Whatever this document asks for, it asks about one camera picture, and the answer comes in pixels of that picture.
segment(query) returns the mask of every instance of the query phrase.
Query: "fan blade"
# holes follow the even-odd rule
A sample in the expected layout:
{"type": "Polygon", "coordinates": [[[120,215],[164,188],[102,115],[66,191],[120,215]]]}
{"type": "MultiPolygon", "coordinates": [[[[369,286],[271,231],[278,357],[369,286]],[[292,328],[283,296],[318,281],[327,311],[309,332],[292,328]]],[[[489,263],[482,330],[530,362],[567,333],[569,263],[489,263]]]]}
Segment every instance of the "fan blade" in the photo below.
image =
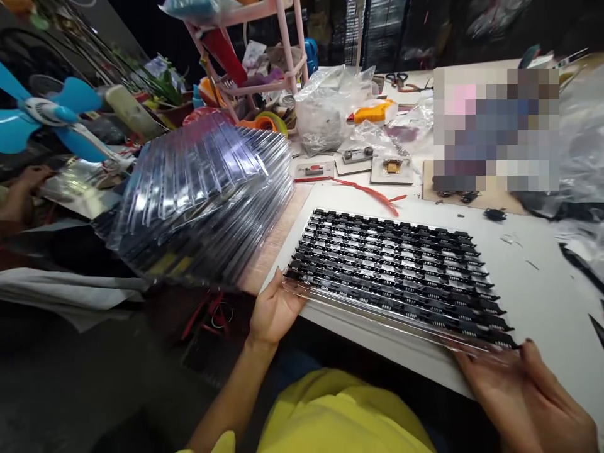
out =
{"type": "Polygon", "coordinates": [[[72,128],[61,127],[54,129],[55,133],[61,139],[61,142],[78,157],[81,157],[88,162],[102,162],[107,159],[107,156],[101,153],[90,140],[72,128]]]}
{"type": "Polygon", "coordinates": [[[70,108],[77,114],[98,110],[103,105],[101,97],[96,94],[89,84],[75,77],[65,80],[63,91],[51,98],[53,102],[70,108]]]}
{"type": "Polygon", "coordinates": [[[0,152],[16,154],[27,147],[27,139],[41,124],[21,110],[0,110],[0,152]]]}
{"type": "Polygon", "coordinates": [[[31,97],[31,94],[2,63],[0,63],[0,88],[18,101],[25,101],[31,97]]]}

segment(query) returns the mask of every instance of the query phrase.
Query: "gray cloth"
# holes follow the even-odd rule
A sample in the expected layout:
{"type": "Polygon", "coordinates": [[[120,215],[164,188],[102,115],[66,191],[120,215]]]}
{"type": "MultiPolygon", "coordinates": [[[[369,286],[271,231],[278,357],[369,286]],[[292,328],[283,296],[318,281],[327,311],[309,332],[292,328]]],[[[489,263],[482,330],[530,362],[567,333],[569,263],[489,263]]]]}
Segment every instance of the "gray cloth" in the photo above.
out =
{"type": "Polygon", "coordinates": [[[106,319],[127,319],[114,307],[126,300],[143,302],[149,283],[139,278],[84,277],[20,267],[0,272],[0,300],[50,310],[83,332],[106,319]]]}

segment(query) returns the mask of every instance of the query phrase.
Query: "workbench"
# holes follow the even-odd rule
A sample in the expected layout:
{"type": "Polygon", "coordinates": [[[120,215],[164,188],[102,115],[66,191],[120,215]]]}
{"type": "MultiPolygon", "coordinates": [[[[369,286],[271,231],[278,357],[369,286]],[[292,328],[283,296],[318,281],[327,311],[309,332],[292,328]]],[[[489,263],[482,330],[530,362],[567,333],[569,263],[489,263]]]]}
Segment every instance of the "workbench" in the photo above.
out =
{"type": "MultiPolygon", "coordinates": [[[[467,65],[476,67],[517,67],[518,60],[467,65]]],[[[407,82],[424,86],[431,71],[409,72],[407,82]]],[[[419,93],[398,93],[386,81],[384,94],[398,103],[415,103],[419,93]]],[[[419,169],[412,186],[371,186],[388,198],[407,195],[395,202],[398,220],[434,227],[466,231],[486,259],[495,288],[517,343],[532,338],[539,346],[545,363],[569,393],[604,427],[604,349],[588,314],[604,325],[600,292],[576,268],[568,264],[559,251],[553,228],[543,219],[508,214],[502,224],[486,220],[483,210],[471,206],[435,204],[422,197],[424,160],[433,159],[434,147],[413,154],[419,169]],[[499,240],[514,235],[517,243],[499,240]]],[[[318,155],[307,158],[302,153],[292,160],[291,171],[300,163],[324,162],[333,158],[318,155]]],[[[369,187],[369,172],[338,177],[369,187]]],[[[328,208],[378,218],[392,214],[370,195],[333,181],[296,184],[296,192],[263,246],[252,259],[239,286],[257,294],[272,277],[276,266],[287,267],[291,254],[312,209],[328,208]]],[[[350,313],[318,303],[308,303],[301,316],[381,354],[439,384],[472,397],[471,392],[442,348],[396,330],[376,329],[374,323],[350,313]]]]}

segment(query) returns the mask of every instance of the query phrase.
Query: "pliers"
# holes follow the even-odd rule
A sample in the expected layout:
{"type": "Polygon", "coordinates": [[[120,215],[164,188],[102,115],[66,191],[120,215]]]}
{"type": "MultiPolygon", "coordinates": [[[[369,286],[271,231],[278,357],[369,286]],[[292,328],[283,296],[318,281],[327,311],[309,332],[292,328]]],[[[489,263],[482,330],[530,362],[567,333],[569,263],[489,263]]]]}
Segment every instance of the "pliers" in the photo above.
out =
{"type": "Polygon", "coordinates": [[[434,89],[434,84],[432,84],[431,87],[428,87],[428,83],[430,83],[430,79],[428,79],[423,88],[418,87],[416,84],[407,84],[404,87],[399,87],[398,92],[422,92],[429,89],[434,89]]]}

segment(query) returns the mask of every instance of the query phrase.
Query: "yellow shirt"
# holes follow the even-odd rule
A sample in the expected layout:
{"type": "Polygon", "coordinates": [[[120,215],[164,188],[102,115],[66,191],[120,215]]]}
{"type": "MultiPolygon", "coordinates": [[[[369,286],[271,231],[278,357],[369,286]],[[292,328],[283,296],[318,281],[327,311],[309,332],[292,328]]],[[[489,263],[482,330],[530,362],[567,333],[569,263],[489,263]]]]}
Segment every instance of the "yellow shirt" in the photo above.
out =
{"type": "MultiPolygon", "coordinates": [[[[224,433],[213,453],[234,453],[224,433]]],[[[435,452],[415,414],[394,393],[346,372],[313,371],[278,397],[264,426],[260,453],[435,452]]]]}

